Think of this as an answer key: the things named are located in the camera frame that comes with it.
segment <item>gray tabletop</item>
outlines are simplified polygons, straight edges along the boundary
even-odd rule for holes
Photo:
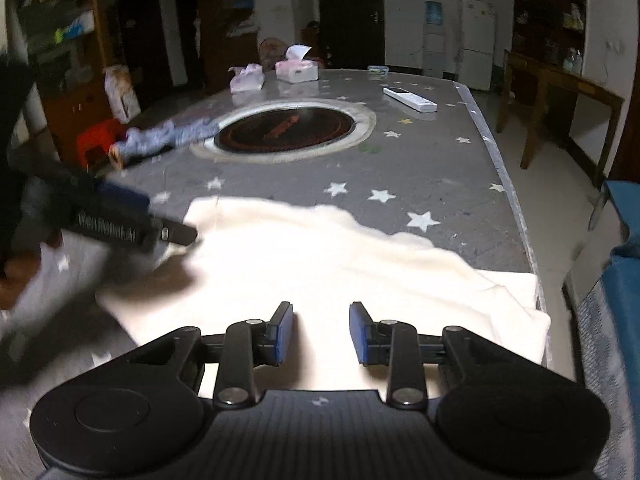
[[[384,96],[384,86],[420,94],[436,102],[438,112],[418,114]],[[513,186],[466,87],[417,75],[351,70],[324,70],[320,81],[297,86],[269,73],[259,94],[221,92],[178,113],[175,123],[282,98],[360,103],[375,112],[377,123],[359,145],[315,158],[216,162],[181,148],[110,178],[148,193],[156,211],[177,219],[195,197],[215,194],[300,206],[332,204],[364,226],[425,236],[479,269],[535,270]],[[327,192],[332,183],[345,184],[347,193],[332,196]],[[33,479],[42,471],[28,433],[30,409],[40,396],[133,348],[124,330],[95,304],[94,291],[151,268],[161,251],[125,254],[73,235],[65,236],[62,250],[44,251],[37,280],[0,324],[0,478]]]

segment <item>remote control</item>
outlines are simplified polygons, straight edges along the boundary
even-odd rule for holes
[[[419,112],[437,112],[438,105],[402,88],[385,88],[383,92]]]

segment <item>red stool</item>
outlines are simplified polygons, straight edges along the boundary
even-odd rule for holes
[[[126,126],[120,124],[117,119],[109,119],[94,124],[78,135],[76,146],[78,147],[78,160],[82,168],[89,168],[88,155],[91,164],[95,164],[100,158],[108,156],[112,144],[125,136]]]

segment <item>white cloth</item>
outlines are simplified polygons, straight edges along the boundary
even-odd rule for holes
[[[374,320],[433,335],[460,325],[542,360],[550,320],[535,309],[533,274],[475,270],[426,238],[383,234],[334,206],[213,197],[194,200],[185,222],[198,229],[195,247],[171,248],[151,274],[98,294],[137,344],[181,326],[224,333],[240,320],[268,320],[290,301],[289,358],[281,368],[258,368],[258,387],[378,388],[384,398],[385,369],[360,366],[351,342],[349,306],[361,301]],[[211,396],[216,368],[207,365],[201,395]]]

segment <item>screw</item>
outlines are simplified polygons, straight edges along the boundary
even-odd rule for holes
[[[391,398],[395,402],[409,406],[410,404],[421,402],[424,399],[424,395],[416,388],[400,388],[393,392]]]
[[[249,393],[242,388],[225,388],[218,394],[218,398],[225,404],[240,404],[249,398]]]
[[[318,408],[320,408],[321,406],[325,406],[329,403],[329,399],[327,399],[326,397],[316,397],[315,399],[311,399],[311,403],[314,406],[317,406]]]

